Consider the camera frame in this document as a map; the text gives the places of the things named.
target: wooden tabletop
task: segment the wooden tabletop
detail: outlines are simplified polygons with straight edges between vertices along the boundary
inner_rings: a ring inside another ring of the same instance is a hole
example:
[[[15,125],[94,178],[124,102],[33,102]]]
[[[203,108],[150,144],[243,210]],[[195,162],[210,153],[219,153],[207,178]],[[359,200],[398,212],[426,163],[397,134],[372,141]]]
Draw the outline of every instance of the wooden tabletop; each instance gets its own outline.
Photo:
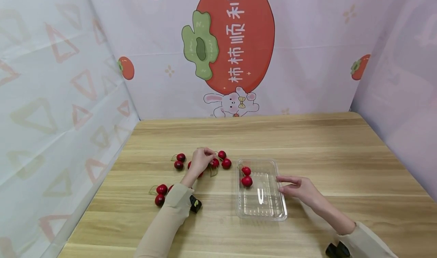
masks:
[[[186,169],[170,158],[190,160],[199,146],[234,162],[274,158],[280,174],[311,178],[400,258],[437,257],[437,204],[352,112],[140,122],[60,257],[132,257],[159,211],[149,189],[179,182]],[[284,222],[240,219],[234,168],[198,180],[202,209],[181,226],[169,257],[325,257],[333,230],[297,200],[287,200]]]

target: black object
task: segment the black object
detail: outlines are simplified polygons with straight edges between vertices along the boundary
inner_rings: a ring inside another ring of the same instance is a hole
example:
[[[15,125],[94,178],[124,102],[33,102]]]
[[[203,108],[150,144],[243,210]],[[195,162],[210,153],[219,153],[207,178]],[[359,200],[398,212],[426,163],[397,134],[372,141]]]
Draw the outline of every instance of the black object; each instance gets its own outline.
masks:
[[[338,243],[336,254],[339,258],[347,258],[351,256],[351,253],[342,242]]]
[[[202,206],[202,203],[197,198],[195,198],[193,195],[190,196],[190,203],[192,204],[190,211],[192,211],[194,213],[197,213]]]
[[[351,256],[351,253],[342,242],[339,242],[338,246],[333,243],[329,244],[325,253],[329,258],[348,258]]]
[[[337,256],[336,252],[337,252],[337,247],[334,246],[333,243],[329,244],[327,250],[325,251],[326,255],[327,255],[329,258],[339,258],[339,257]]]

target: backdrop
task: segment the backdrop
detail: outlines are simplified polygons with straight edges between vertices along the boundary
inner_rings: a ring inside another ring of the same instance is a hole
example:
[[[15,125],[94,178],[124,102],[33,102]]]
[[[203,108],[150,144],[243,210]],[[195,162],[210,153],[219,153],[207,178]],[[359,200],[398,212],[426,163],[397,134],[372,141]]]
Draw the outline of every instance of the backdrop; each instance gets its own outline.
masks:
[[[352,109],[437,200],[437,0],[393,10]]]
[[[92,0],[141,119],[348,111],[394,0]]]
[[[137,122],[89,0],[0,0],[0,257],[56,257]]]

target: beige sleeve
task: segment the beige sleeve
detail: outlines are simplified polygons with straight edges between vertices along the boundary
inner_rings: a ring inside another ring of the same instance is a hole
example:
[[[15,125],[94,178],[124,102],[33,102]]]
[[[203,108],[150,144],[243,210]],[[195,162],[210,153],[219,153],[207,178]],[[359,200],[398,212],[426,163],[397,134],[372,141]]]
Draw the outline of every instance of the beige sleeve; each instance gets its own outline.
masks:
[[[167,257],[176,232],[189,216],[193,192],[183,184],[173,186],[138,244],[134,258]]]
[[[360,222],[357,222],[353,233],[338,237],[353,258],[398,258],[373,231]]]

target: plastic tray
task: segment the plastic tray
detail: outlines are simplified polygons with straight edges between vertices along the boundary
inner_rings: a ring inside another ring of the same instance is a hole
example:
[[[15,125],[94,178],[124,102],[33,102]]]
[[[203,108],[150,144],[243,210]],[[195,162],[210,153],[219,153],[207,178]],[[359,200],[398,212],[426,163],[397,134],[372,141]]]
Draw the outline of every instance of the plastic tray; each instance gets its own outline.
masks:
[[[251,169],[253,184],[246,188],[241,184],[244,174],[241,168]],[[281,183],[276,182],[278,166],[274,160],[240,159],[236,168],[236,213],[241,218],[257,218],[270,221],[287,219],[284,195],[279,192]]]

